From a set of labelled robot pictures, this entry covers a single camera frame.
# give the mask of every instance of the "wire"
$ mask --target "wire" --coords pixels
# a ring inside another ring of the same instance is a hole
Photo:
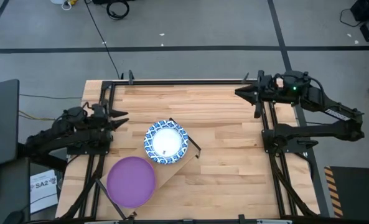
[[[103,41],[103,44],[104,44],[104,47],[105,47],[105,49],[106,49],[106,51],[107,51],[107,53],[108,53],[108,56],[110,57],[110,60],[111,60],[111,62],[112,62],[112,65],[114,66],[114,69],[115,69],[115,71],[116,71],[116,75],[118,76],[118,79],[119,79],[119,72],[118,72],[118,69],[116,68],[116,65],[115,65],[115,63],[114,63],[114,60],[112,59],[112,57],[111,57],[111,54],[110,54],[110,50],[108,49],[108,47],[107,47],[107,43],[105,42],[105,40],[104,40],[104,38],[103,38],[103,36],[102,36],[102,34],[101,34],[101,32],[100,32],[100,30],[98,29],[98,26],[97,26],[97,24],[96,24],[96,21],[95,21],[95,19],[93,18],[93,15],[91,14],[91,11],[90,11],[90,9],[89,9],[89,2],[86,2],[86,0],[84,0],[85,1],[85,5],[86,5],[86,7],[87,7],[87,11],[89,11],[89,15],[90,15],[90,17],[91,17],[91,19],[92,19],[92,21],[93,21],[93,23],[94,23],[94,25],[95,25],[95,27],[96,27],[96,29],[97,29],[97,32],[98,32],[98,34],[100,35],[100,37],[101,37],[101,40]]]
[[[343,14],[343,12],[344,11],[346,11],[346,10],[350,10],[350,9],[344,9],[344,10],[342,10],[341,12],[340,12],[340,17],[339,17],[339,21],[341,22],[341,23],[343,23],[343,24],[345,24],[345,25],[348,25],[348,26],[350,26],[350,27],[357,27],[358,25],[360,25],[363,21],[361,21],[361,22],[359,22],[358,24],[355,24],[355,25],[351,25],[351,24],[348,24],[347,22],[344,22],[343,20],[342,20],[342,14]]]
[[[330,124],[327,124],[327,123],[318,123],[318,122],[308,122],[306,121],[307,124],[321,124],[321,125],[330,125]]]
[[[90,107],[89,107],[89,102],[86,102],[83,106],[82,106],[82,109],[83,108],[85,108],[85,106],[87,106],[87,108],[89,108],[90,109]],[[77,117],[80,113],[82,113],[83,112],[83,114],[84,114],[84,116],[85,117],[87,117],[87,111],[85,111],[85,110],[83,110],[83,111],[79,111],[76,115],[70,115],[70,114],[62,114],[61,116],[59,116],[58,118],[56,118],[55,120],[54,120],[54,122],[53,122],[53,125],[57,122],[57,121],[59,121],[59,119],[60,118],[62,118],[63,116],[73,116],[73,117]]]
[[[112,6],[112,4],[118,3],[118,2],[120,2],[120,3],[122,3],[122,4],[124,4],[126,6],[126,12],[123,15],[117,15],[114,11],[111,11],[110,10],[110,7]],[[129,4],[128,4],[128,2],[126,0],[112,0],[112,1],[110,1],[107,4],[107,8],[106,9],[107,9],[108,16],[111,19],[116,20],[116,21],[125,18],[129,14],[129,11],[130,11]]]
[[[23,118],[27,118],[27,119],[35,119],[35,120],[39,120],[39,121],[54,121],[55,119],[52,118],[36,118],[32,115],[29,115],[21,110],[18,111],[19,113],[22,113],[23,115],[19,114],[21,117]]]
[[[82,97],[51,97],[51,96],[39,96],[39,95],[28,95],[28,94],[20,94],[20,96],[47,98],[47,99],[53,99],[53,100],[82,99]]]
[[[32,205],[33,203],[36,203],[42,199],[45,199],[47,197],[51,197],[53,195],[56,195],[57,193],[54,193],[54,194],[51,194],[51,195],[48,195],[48,196],[44,196],[44,197],[41,197],[40,199],[37,199],[37,200],[34,200],[33,202],[29,203],[28,205],[26,205],[24,208],[21,209],[21,211],[23,211],[24,209],[26,209],[27,207],[29,207],[30,205]]]
[[[324,100],[324,96],[325,96],[325,91],[324,91],[324,88],[322,87],[321,85],[321,82],[319,82],[318,80],[316,80],[315,78],[312,78],[312,77],[309,77],[311,80],[315,81],[318,86],[320,87],[321,89],[321,102],[322,102],[322,106],[324,107],[325,106],[325,100]]]
[[[69,163],[71,163],[72,161],[74,161],[74,160],[75,160],[76,158],[78,158],[79,156],[80,156],[80,155],[76,155],[76,156],[74,156],[70,161],[68,161],[68,162],[67,162],[67,166],[68,166],[68,164],[69,164]]]
[[[301,78],[299,78],[295,75],[288,75],[288,74],[287,75],[281,75],[281,74],[277,73],[277,74],[275,74],[275,76],[272,79],[270,79],[269,84],[268,84],[269,88],[272,89],[271,84],[272,84],[273,81],[277,80],[277,78],[280,78],[280,79],[284,80],[284,77],[293,77],[296,80],[301,79]]]

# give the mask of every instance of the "butcher block tabletop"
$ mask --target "butcher block tabletop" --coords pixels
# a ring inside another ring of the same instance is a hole
[[[86,82],[82,104],[98,103],[102,82]],[[113,133],[104,178],[115,162],[144,149],[144,135],[156,121],[173,118],[202,148],[199,158],[190,159],[148,202],[136,209],[137,220],[237,219],[239,214],[247,219],[279,218],[269,156],[261,137],[262,119],[254,118],[254,106],[234,94],[241,86],[244,85],[116,87],[113,109],[128,112],[120,119],[129,121]],[[276,104],[276,114],[279,123],[297,125],[290,105]],[[272,128],[268,111],[267,116]],[[307,162],[290,153],[286,154],[286,160],[294,190],[311,210],[319,213]],[[69,163],[56,217],[62,216],[82,191],[87,163],[86,155]],[[287,194],[283,186],[281,190],[289,215]],[[92,200],[93,190],[85,215],[90,215]],[[120,219],[101,191],[97,220]]]

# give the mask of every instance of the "cable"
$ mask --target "cable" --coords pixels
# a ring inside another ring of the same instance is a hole
[[[111,60],[111,62],[112,62],[112,65],[114,66],[114,69],[115,69],[115,71],[116,71],[116,75],[118,76],[118,79],[119,79],[119,72],[118,72],[118,69],[117,69],[117,68],[116,68],[116,66],[115,66],[114,60],[113,60],[113,59],[112,59],[112,57],[111,57],[110,50],[108,50],[107,43],[105,42],[105,40],[104,40],[104,38],[103,38],[103,36],[102,36],[102,34],[101,34],[100,30],[98,29],[98,26],[97,26],[97,24],[96,24],[96,21],[95,21],[95,19],[93,18],[93,15],[91,14],[91,11],[90,11],[90,9],[89,9],[89,5],[88,5],[88,3],[86,2],[86,0],[84,0],[84,1],[85,1],[85,5],[86,5],[86,7],[87,7],[87,11],[89,11],[89,15],[90,15],[90,17],[91,17],[91,19],[92,19],[92,21],[93,21],[93,23],[94,23],[94,25],[95,25],[95,27],[96,27],[96,29],[97,29],[98,34],[99,34],[99,35],[100,35],[100,37],[101,37],[101,40],[103,41],[104,47],[105,47],[105,49],[106,49],[106,51],[107,51],[107,53],[108,53],[108,56],[110,57],[110,60]]]
[[[74,156],[70,161],[67,162],[67,167],[68,167],[68,164],[71,163],[72,161],[74,161],[76,158],[78,158],[80,155],[76,155]]]
[[[87,108],[91,109],[91,107],[89,107],[89,102],[86,102],[83,106],[82,106],[82,109],[85,108],[85,106],[87,106]],[[53,125],[59,121],[60,118],[62,118],[63,116],[73,116],[73,117],[77,117],[80,113],[84,113],[84,116],[87,117],[87,111],[83,110],[83,111],[79,111],[76,115],[70,115],[70,114],[62,114],[61,116],[59,116],[58,118],[56,118],[53,122]]]
[[[346,11],[346,10],[350,10],[350,9],[344,9],[344,10],[342,10],[341,12],[340,12],[340,17],[339,17],[339,21],[341,22],[341,23],[343,23],[343,24],[345,24],[345,25],[348,25],[348,26],[350,26],[350,27],[357,27],[358,25],[360,25],[363,21],[361,21],[361,22],[359,22],[358,24],[355,24],[355,25],[351,25],[351,24],[348,24],[347,22],[344,22],[343,20],[342,20],[342,14],[343,14],[343,12],[344,11]]]
[[[277,75],[278,75],[279,78],[282,78],[282,77],[293,77],[296,80],[300,79],[299,77],[297,77],[295,75],[288,75],[288,74],[284,74],[284,75],[277,74]]]
[[[20,96],[47,98],[47,99],[53,99],[53,100],[82,99],[82,97],[51,97],[51,96],[39,96],[39,95],[28,95],[28,94],[20,94]]]
[[[51,197],[51,196],[56,195],[56,194],[57,194],[57,193],[54,193],[54,194],[51,194],[51,195],[48,195],[48,196],[41,197],[40,199],[34,200],[33,202],[31,202],[31,203],[29,203],[28,205],[26,205],[23,209],[21,209],[21,211],[23,211],[24,209],[26,209],[27,207],[29,207],[30,205],[32,205],[32,204],[33,204],[33,203],[35,203],[35,202],[38,202],[38,201],[40,201],[40,200],[42,200],[42,199],[45,199],[45,198],[47,198],[47,197]]]
[[[31,116],[21,110],[18,111],[19,113],[22,113],[23,115],[19,114],[19,116],[23,117],[23,118],[27,118],[27,119],[35,119],[35,120],[39,120],[39,121],[54,121],[55,119],[52,118],[36,118],[34,116]]]
[[[69,1],[65,1],[62,5],[61,5],[62,10],[64,11],[68,11],[72,9],[72,5]]]
[[[306,121],[307,124],[321,124],[321,125],[330,125],[330,124],[327,124],[327,123],[318,123],[318,122],[308,122]]]
[[[126,6],[126,12],[121,16],[121,15],[118,15],[117,13],[115,13],[114,11],[111,11],[110,12],[110,7],[112,6],[112,4],[114,3],[117,3],[117,2],[120,2],[122,4],[124,4]],[[130,7],[129,7],[129,4],[126,0],[112,0],[110,1],[108,4],[107,4],[107,14],[108,16],[113,19],[113,20],[121,20],[123,18],[125,18],[128,14],[129,14],[129,11],[130,11]]]
[[[321,85],[321,82],[319,82],[315,78],[312,78],[312,77],[309,77],[309,78],[311,80],[315,81],[318,84],[318,86],[320,87],[320,89],[321,89],[321,103],[322,103],[322,106],[325,106],[325,101],[324,101],[325,91],[324,91],[324,88]]]

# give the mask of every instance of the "black metal frame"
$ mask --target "black metal frame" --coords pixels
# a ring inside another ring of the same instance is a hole
[[[247,80],[246,78],[242,80],[240,79],[232,79],[232,80],[134,80],[133,75],[130,75],[129,80],[103,81],[101,85],[101,93],[100,93],[99,102],[100,103],[105,102],[106,91],[109,89],[110,95],[109,95],[107,102],[108,102],[109,110],[112,109],[113,102],[114,102],[115,89],[117,86],[120,86],[120,85],[124,85],[124,86],[125,85],[249,85],[249,84],[253,84],[255,81],[256,80]],[[278,120],[277,120],[274,105],[269,104],[269,109],[271,112],[271,118],[273,121],[273,125],[275,125],[278,122]],[[263,121],[264,130],[268,130],[269,128],[268,119],[266,116],[266,110],[264,108],[264,105],[263,105],[262,121]],[[100,156],[99,159],[104,165],[105,156]],[[273,164],[276,164],[275,159],[276,159],[276,155],[269,153],[269,160],[270,160],[272,169],[273,169]],[[287,183],[289,183],[289,186],[290,186],[291,180],[289,178],[289,171],[287,168],[285,153],[280,152],[279,159],[281,162],[281,170],[283,171],[283,176],[285,180],[287,181]],[[89,161],[88,161],[88,165],[86,168],[85,185],[88,183],[88,180],[90,179],[92,169],[93,169],[93,161],[94,161],[94,156],[89,156]],[[311,166],[316,166],[315,160],[312,160],[312,162],[313,164],[311,164]],[[280,214],[280,217],[283,217],[286,215],[285,208],[284,208],[284,202],[283,202],[283,196],[281,192],[280,181],[277,178],[277,176],[274,174],[274,172],[273,172],[273,182],[274,182],[274,188],[275,188],[275,193],[276,193],[276,198],[277,198],[279,214]],[[93,218],[96,217],[96,213],[97,213],[98,199],[100,195],[100,186],[101,186],[101,190],[105,192],[105,190],[103,189],[102,183],[98,181],[97,184],[95,185],[95,192],[93,195],[93,202],[91,205],[91,217]],[[289,199],[289,206],[291,209],[291,215],[296,216],[297,215],[296,205],[289,193],[288,193],[288,199]],[[86,200],[84,200],[81,205],[79,217],[84,217],[85,210],[86,210]],[[129,222],[129,223],[134,222],[133,216],[125,217],[125,216],[122,216],[121,212],[119,214],[121,215],[123,220],[126,220],[126,222]],[[149,221],[148,220],[136,220],[136,223],[137,222],[141,222],[141,223],[147,223],[147,222],[148,223],[150,222],[152,223],[166,223],[166,222],[193,223],[194,221],[195,220],[149,220]],[[237,220],[197,220],[197,223],[200,223],[200,222],[202,223],[238,223],[239,221],[241,221],[240,223],[255,223],[256,220],[247,220],[243,218],[243,215],[240,215],[239,219]]]

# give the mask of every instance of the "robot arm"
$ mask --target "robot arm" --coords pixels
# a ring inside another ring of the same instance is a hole
[[[84,107],[93,110],[88,116]],[[110,120],[110,117],[126,115],[127,112],[108,110],[106,105],[94,104],[91,107],[85,103],[82,107],[74,107],[64,110],[50,129],[29,136],[24,144],[22,156],[31,158],[42,157],[49,152],[63,147],[75,147],[81,149],[91,148],[94,154],[105,152],[102,146],[108,145],[112,140],[111,131],[120,127],[129,120]]]
[[[282,86],[278,84],[278,79],[282,79]],[[315,81],[319,88],[312,86],[311,81]],[[239,88],[235,90],[235,94],[256,106],[255,118],[261,116],[261,104],[270,101],[290,103],[293,106],[300,104],[305,110],[320,111],[338,119],[333,124],[306,127],[277,124],[274,127],[273,141],[281,146],[286,145],[287,140],[299,137],[332,136],[344,141],[364,138],[361,131],[363,113],[328,98],[322,85],[308,76],[307,72],[288,71],[284,75],[276,74],[272,77],[259,71],[255,85]]]

